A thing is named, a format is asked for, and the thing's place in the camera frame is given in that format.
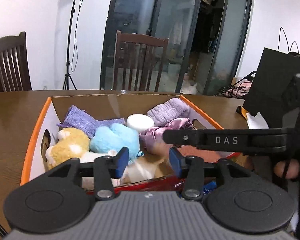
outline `black robotic device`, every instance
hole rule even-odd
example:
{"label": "black robotic device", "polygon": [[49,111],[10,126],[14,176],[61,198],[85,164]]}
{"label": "black robotic device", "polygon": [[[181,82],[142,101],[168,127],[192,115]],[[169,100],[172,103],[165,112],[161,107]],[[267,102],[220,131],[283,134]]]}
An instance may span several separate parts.
{"label": "black robotic device", "polygon": [[[300,74],[287,128],[267,130],[167,130],[166,143],[199,149],[238,151],[247,155],[300,157]],[[175,175],[186,178],[176,192],[121,192],[118,179],[128,163],[126,147],[116,157],[93,163],[73,158],[14,190],[3,211],[13,229],[5,239],[294,239],[285,228],[295,206],[287,192],[236,163],[183,157],[170,149]],[[80,188],[94,177],[94,195]],[[208,195],[205,177],[218,188]]]}

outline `tripod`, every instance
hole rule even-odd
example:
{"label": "tripod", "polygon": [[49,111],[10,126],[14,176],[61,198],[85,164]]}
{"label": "tripod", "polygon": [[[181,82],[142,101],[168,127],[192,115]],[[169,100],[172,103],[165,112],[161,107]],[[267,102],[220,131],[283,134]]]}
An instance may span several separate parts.
{"label": "tripod", "polygon": [[69,79],[71,80],[71,83],[74,87],[74,89],[77,89],[74,85],[73,79],[69,73],[69,66],[70,66],[70,61],[69,61],[69,50],[70,50],[70,36],[71,36],[71,28],[72,28],[72,19],[73,19],[73,14],[75,11],[74,8],[75,0],[73,0],[72,4],[72,9],[71,9],[71,16],[70,16],[70,25],[69,25],[69,33],[68,33],[68,46],[67,46],[67,63],[66,63],[66,76],[65,76],[65,81],[63,82],[63,87],[62,89],[69,89]]}

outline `white cylinder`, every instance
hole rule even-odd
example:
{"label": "white cylinder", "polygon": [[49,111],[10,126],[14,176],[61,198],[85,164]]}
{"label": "white cylinder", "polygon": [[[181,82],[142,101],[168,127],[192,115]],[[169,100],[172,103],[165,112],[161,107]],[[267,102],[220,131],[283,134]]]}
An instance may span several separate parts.
{"label": "white cylinder", "polygon": [[151,117],[144,114],[133,114],[128,117],[127,126],[138,133],[154,127],[154,121]]}

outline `blue plush toy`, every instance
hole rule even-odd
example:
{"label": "blue plush toy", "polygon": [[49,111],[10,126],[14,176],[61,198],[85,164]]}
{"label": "blue plush toy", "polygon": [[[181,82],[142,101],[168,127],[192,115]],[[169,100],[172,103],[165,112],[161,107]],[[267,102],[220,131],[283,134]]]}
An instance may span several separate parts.
{"label": "blue plush toy", "polygon": [[114,123],[109,127],[97,128],[94,137],[90,141],[90,150],[95,153],[107,153],[109,150],[119,152],[122,147],[129,149],[129,162],[143,155],[140,152],[139,134],[136,130]]}

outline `reddish brown chair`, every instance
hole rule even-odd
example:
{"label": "reddish brown chair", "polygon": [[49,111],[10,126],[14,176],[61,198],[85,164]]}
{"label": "reddish brown chair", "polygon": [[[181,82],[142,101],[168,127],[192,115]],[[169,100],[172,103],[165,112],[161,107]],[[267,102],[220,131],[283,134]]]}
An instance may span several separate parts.
{"label": "reddish brown chair", "polygon": [[0,38],[0,92],[32,90],[26,33]]}
{"label": "reddish brown chair", "polygon": [[[161,40],[143,34],[123,34],[117,31],[115,52],[114,52],[114,75],[113,89],[117,89],[118,69],[123,68],[122,90],[131,90],[133,70],[136,69],[134,90],[149,91],[152,71],[160,61],[157,81],[154,91],[159,88],[163,63],[169,39]],[[155,55],[157,47],[163,48],[161,57]],[[126,89],[126,70],[130,69],[128,89]],[[140,85],[138,88],[139,72],[141,71]]]}

